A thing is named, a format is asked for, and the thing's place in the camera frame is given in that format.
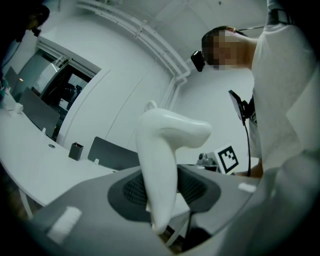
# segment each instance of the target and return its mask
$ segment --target computer monitor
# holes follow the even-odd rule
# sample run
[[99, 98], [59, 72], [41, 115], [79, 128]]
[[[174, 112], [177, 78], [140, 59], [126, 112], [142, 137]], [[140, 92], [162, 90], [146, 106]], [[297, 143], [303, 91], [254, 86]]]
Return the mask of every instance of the computer monitor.
[[14, 69], [12, 67], [10, 67], [8, 72], [5, 74], [4, 78], [8, 82], [8, 85], [11, 88], [10, 92], [12, 94], [16, 88], [18, 81], [19, 81], [19, 76], [14, 71]]
[[99, 165], [117, 171], [140, 165], [136, 152], [115, 145], [99, 137], [94, 138], [88, 159], [93, 162], [96, 159], [99, 159]]
[[25, 115], [40, 129], [46, 129], [46, 134], [52, 137], [60, 115], [44, 103], [31, 89], [26, 88], [21, 95]]

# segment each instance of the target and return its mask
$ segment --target curved ceiling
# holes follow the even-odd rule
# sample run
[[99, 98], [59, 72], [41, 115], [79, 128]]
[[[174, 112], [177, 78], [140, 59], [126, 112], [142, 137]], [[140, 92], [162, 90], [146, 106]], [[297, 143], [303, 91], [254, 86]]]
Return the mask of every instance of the curved ceiling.
[[[101, 0], [146, 20], [183, 59], [201, 48], [201, 38], [218, 26], [246, 29], [265, 24], [267, 0]], [[247, 30], [258, 37], [261, 29]]]

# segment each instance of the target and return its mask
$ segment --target dark hair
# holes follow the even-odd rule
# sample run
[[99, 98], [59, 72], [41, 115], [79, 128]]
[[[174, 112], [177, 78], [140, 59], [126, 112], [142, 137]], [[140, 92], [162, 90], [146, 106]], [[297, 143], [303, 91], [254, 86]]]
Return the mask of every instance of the dark hair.
[[[210, 30], [207, 32], [201, 39], [201, 46], [202, 46], [202, 55], [205, 59], [205, 61], [209, 65], [213, 65], [213, 67], [218, 67], [219, 66], [219, 60], [214, 59], [212, 53], [208, 53], [208, 48], [209, 46], [213, 45], [213, 36], [219, 36], [220, 31], [228, 31], [230, 28], [229, 26], [218, 26], [215, 27], [214, 29]], [[238, 33], [239, 35], [247, 37], [246, 34], [242, 33], [239, 30], [234, 30], [235, 33]]]
[[32, 12], [32, 14], [36, 15], [38, 25], [41, 26], [49, 18], [50, 10], [48, 9], [48, 7], [39, 4]]

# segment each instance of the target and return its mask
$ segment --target white joystick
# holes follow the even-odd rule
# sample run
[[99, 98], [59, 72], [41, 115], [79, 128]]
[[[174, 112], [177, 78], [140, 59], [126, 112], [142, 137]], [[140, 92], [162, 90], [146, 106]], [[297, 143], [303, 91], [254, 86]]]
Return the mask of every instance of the white joystick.
[[178, 171], [175, 152], [201, 147], [211, 134], [209, 123], [155, 108], [138, 120], [136, 148], [151, 212], [152, 228], [162, 234], [175, 207]]

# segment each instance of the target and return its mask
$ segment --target white desk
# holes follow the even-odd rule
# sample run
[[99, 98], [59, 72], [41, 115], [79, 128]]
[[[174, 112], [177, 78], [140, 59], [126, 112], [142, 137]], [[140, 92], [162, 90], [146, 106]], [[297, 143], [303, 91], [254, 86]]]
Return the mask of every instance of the white desk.
[[[42, 134], [24, 113], [0, 109], [0, 162], [19, 186], [30, 218], [32, 212], [26, 194], [46, 206], [78, 183], [114, 171], [86, 159], [75, 161], [68, 155], [67, 149]], [[188, 211], [188, 205], [178, 195], [172, 218]], [[174, 225], [172, 228], [176, 230], [174, 237], [177, 237], [182, 227], [176, 228]]]

